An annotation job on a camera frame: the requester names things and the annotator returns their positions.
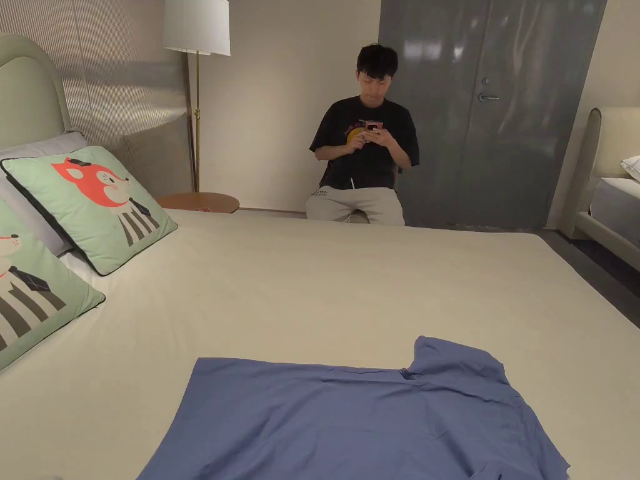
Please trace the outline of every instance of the upholstered headboard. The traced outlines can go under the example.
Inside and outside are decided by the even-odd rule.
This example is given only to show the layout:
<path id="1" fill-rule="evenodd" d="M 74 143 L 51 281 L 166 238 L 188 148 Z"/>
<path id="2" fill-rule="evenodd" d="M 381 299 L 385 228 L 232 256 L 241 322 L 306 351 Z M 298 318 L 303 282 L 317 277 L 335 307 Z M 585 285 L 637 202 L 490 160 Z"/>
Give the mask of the upholstered headboard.
<path id="1" fill-rule="evenodd" d="M 71 128 L 62 79 L 28 38 L 0 33 L 0 150 Z"/>
<path id="2" fill-rule="evenodd" d="M 602 178 L 628 177 L 622 160 L 640 155 L 640 108 L 596 108 L 582 139 L 582 147 L 560 229 L 579 237 L 575 222 L 588 212 L 596 185 Z"/>

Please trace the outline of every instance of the black t-shirt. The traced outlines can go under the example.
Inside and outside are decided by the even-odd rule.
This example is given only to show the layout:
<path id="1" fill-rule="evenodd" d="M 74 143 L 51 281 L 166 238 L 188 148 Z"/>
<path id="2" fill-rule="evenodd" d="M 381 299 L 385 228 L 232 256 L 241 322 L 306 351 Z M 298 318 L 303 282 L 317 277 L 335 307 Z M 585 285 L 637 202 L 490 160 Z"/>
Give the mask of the black t-shirt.
<path id="1" fill-rule="evenodd" d="M 385 100 L 377 108 L 364 106 L 360 97 L 340 100 L 325 114 L 320 128 L 309 149 L 315 152 L 321 147 L 339 147 L 365 129 L 367 122 L 378 124 L 396 139 L 409 155 L 411 165 L 420 163 L 418 139 L 409 111 L 397 103 Z M 340 190 L 350 188 L 393 188 L 396 182 L 396 164 L 386 147 L 367 143 L 362 150 L 331 160 L 320 186 Z"/>

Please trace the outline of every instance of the baseboard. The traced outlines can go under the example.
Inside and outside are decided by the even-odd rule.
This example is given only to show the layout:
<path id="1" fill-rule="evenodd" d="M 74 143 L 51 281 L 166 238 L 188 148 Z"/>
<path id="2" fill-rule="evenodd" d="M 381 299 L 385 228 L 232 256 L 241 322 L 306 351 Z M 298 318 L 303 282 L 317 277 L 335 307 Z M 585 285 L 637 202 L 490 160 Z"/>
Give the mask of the baseboard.
<path id="1" fill-rule="evenodd" d="M 240 207 L 239 210 L 247 210 L 250 212 L 274 212 L 274 213 L 289 213 L 292 215 L 306 215 L 305 212 L 296 212 L 294 210 L 249 209 L 244 207 Z"/>

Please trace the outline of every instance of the smartphone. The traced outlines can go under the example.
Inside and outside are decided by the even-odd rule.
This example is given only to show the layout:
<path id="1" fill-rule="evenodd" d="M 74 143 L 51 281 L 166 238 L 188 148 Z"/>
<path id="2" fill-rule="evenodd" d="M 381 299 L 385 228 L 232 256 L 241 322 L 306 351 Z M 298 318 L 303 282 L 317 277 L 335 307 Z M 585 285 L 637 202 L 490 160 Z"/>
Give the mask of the smartphone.
<path id="1" fill-rule="evenodd" d="M 382 129 L 381 122 L 367 122 L 364 125 L 365 130 L 372 131 L 373 129 Z"/>

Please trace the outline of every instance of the wall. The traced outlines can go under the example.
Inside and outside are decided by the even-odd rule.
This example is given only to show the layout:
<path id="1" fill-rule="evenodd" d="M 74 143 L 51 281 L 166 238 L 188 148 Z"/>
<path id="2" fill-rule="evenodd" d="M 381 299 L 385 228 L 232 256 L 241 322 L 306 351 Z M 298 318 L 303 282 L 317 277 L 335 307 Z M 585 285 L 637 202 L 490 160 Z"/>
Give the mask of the wall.
<path id="1" fill-rule="evenodd" d="M 2 0 L 0 31 L 38 43 L 72 123 L 155 196 L 191 190 L 184 55 L 163 48 L 163 0 Z"/>
<path id="2" fill-rule="evenodd" d="M 639 19 L 640 1 L 609 0 L 549 214 L 548 228 L 557 228 L 562 218 L 589 112 L 595 107 L 640 107 Z"/>
<path id="3" fill-rule="evenodd" d="M 379 23 L 380 0 L 231 0 L 231 57 L 200 62 L 201 190 L 303 211 L 326 166 L 308 147 L 331 104 L 358 94 Z"/>

